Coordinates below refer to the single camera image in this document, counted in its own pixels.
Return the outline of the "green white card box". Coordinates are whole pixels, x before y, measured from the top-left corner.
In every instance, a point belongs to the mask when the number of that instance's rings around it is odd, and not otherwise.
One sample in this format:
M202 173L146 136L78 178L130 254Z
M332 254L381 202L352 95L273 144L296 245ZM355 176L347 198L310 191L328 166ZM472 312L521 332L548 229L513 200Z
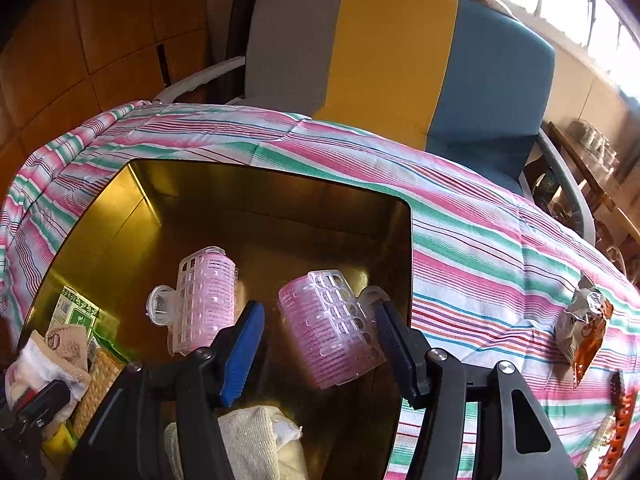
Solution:
M93 302L75 289L64 286L53 310L49 330L65 325L78 325L85 329L87 339L90 339L99 315L100 309Z

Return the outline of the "striped pink green tablecloth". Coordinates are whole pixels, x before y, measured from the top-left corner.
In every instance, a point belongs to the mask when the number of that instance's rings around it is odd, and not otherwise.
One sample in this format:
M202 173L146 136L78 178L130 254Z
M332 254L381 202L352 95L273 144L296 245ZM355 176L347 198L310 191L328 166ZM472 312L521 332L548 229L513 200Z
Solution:
M132 102L23 160L1 188L1 313L13 335L25 327L44 277L82 214L138 159L276 170L403 200L411 226L409 314L392 304L431 346L465 364L513 363L575 471L608 411L611 374L620 370L626 389L638 388L637 289L574 231L450 160L367 131L242 105ZM575 388L554 328L582 273L614 312ZM381 365L390 368L386 358ZM424 416L397 392L399 419L380 479L408 478ZM477 408L469 404L457 478L473 478L476 423Z

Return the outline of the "white cloth pouch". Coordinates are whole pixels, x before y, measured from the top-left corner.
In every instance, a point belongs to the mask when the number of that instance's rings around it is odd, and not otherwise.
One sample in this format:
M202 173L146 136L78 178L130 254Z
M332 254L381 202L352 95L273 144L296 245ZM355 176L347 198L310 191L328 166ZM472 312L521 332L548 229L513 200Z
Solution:
M235 479L308 479L303 427L271 405L218 418Z

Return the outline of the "pink hair roller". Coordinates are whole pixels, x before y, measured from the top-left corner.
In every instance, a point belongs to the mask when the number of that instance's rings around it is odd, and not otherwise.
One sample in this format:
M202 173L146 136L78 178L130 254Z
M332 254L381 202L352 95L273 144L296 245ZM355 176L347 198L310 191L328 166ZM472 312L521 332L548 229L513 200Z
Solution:
M337 270L310 271L279 290L286 336L311 385L343 385L385 362L373 304L387 298L378 286L355 295Z
M146 315L168 330L168 352L187 356L209 346L235 322L236 266L218 246L183 258L174 287L158 285L146 300Z

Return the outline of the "wooden side table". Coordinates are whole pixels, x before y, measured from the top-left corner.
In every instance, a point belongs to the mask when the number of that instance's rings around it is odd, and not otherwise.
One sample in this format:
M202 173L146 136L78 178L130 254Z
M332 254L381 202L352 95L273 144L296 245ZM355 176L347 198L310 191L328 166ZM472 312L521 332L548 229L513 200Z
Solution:
M620 184L614 170L606 169L582 144L572 139L553 122L544 132L556 148L567 154L579 177L578 186L585 195L589 210L595 214L603 207L627 235L639 241L639 182Z

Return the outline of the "crumpled snack wrapper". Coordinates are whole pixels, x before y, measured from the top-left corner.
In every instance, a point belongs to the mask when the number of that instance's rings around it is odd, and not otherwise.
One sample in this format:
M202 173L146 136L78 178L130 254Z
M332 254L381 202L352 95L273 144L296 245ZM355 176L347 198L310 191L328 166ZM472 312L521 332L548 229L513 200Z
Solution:
M575 388L599 352L613 312L612 302L593 280L585 273L580 274L572 300L554 328L556 345L570 364Z

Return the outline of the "gold metal tray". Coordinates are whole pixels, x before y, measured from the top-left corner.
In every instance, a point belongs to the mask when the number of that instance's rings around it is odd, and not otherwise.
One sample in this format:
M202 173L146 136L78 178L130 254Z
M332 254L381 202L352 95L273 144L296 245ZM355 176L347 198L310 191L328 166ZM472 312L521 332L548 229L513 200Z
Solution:
M408 315L410 209L397 197L249 166L135 160L64 240L25 330L46 330L58 295L70 287L117 321L115 346L125 356L167 363L167 332L146 316L146 298L157 285L175 286L180 261L208 246L235 263L238 304L256 300L266 312L239 404L277 406L302 427L311 478L382 478L400 411L390 368L311 387L286 340L278 292L310 271L337 270L355 292L381 287Z

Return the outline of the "patterned green packet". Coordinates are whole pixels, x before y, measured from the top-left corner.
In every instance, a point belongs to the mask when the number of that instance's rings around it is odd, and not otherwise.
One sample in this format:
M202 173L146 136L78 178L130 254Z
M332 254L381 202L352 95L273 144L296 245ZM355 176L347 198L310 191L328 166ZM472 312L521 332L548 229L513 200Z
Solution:
M75 408L72 417L58 432L43 443L42 450L58 470L62 470L70 459L76 444L96 414L98 407L114 384L119 373L128 363L111 343L97 333L92 335L89 349L93 359L89 368L91 384Z

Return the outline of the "grey yellow blue chair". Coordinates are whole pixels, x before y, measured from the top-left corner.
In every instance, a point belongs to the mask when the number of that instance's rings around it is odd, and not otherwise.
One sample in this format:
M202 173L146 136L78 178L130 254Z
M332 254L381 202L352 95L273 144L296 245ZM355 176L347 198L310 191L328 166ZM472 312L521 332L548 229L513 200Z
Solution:
M547 41L473 0L233 0L226 58L158 100L230 75L232 100L367 130L523 196L539 148L593 242L585 197L544 130L554 61Z

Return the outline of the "orange plastic comb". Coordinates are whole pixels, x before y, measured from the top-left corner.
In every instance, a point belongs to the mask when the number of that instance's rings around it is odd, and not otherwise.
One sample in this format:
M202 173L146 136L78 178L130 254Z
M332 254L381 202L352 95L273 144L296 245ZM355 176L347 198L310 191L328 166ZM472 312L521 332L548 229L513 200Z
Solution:
M615 468L623 459L625 442L631 427L634 408L636 407L638 390L626 390L623 373L616 370L610 379L610 398L614 406L613 435L602 458L595 479L613 479Z

